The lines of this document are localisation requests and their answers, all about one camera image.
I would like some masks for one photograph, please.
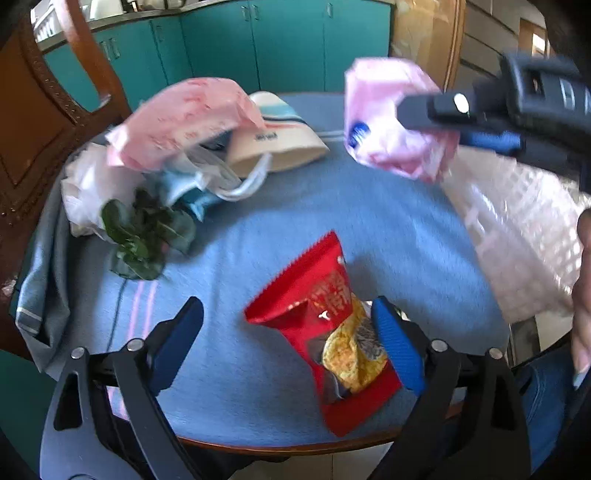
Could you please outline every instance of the pink plastic bag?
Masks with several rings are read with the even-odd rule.
[[[107,134],[108,163],[157,171],[167,157],[228,130],[264,126],[259,109],[233,80],[189,79],[162,90]]]
[[[397,105],[411,93],[439,92],[417,65],[401,59],[357,59],[345,74],[345,147],[359,163],[433,182],[453,158],[456,132],[406,130]]]

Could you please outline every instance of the teal cabinet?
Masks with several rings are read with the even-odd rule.
[[[250,4],[261,89],[324,91],[324,2],[251,0]]]
[[[193,76],[178,15],[150,20],[156,48],[169,85]]]
[[[130,22],[95,34],[121,83],[132,110],[168,83],[150,22]]]
[[[99,107],[99,94],[69,45],[47,53],[45,61],[64,90],[82,108],[93,112]]]
[[[181,26],[194,76],[230,78],[247,93],[259,90],[248,2],[199,8],[184,14]]]
[[[391,6],[371,0],[330,0],[324,15],[327,92],[345,89],[345,71],[358,57],[387,57]]]

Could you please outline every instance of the white laundry basket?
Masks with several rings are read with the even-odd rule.
[[[558,177],[460,147],[442,186],[464,220],[505,321],[571,309],[583,208]]]

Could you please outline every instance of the blue jeans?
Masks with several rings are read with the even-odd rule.
[[[570,342],[567,342],[521,367],[515,377],[530,436],[532,471],[544,462],[556,444],[573,391],[573,373]]]

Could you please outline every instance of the white plastic bag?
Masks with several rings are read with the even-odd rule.
[[[106,239],[100,218],[103,205],[111,199],[131,207],[135,189],[144,176],[126,167],[111,167],[106,161],[107,147],[91,143],[77,159],[66,165],[61,195],[74,236],[96,233]]]

